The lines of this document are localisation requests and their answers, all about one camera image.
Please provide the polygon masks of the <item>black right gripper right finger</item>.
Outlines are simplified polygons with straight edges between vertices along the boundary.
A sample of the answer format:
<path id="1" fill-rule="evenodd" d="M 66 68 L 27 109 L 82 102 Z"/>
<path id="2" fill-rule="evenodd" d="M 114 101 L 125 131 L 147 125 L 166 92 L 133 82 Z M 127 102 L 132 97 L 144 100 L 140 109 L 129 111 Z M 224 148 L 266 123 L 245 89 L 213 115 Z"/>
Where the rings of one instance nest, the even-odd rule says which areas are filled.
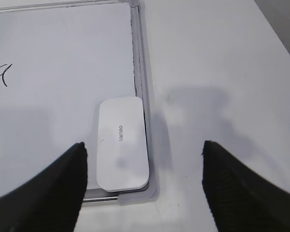
<path id="1" fill-rule="evenodd" d="M 205 141 L 203 190 L 219 232 L 290 232 L 290 193 Z"/>

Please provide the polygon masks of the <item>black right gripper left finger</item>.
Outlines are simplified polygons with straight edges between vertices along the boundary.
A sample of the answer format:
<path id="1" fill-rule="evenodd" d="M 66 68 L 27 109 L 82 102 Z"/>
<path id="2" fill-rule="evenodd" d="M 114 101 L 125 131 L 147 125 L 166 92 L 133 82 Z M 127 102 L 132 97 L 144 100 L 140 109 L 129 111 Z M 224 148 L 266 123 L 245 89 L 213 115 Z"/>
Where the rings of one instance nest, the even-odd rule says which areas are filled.
<path id="1" fill-rule="evenodd" d="M 87 150 L 81 142 L 0 197 L 0 232 L 72 232 L 86 189 Z"/>

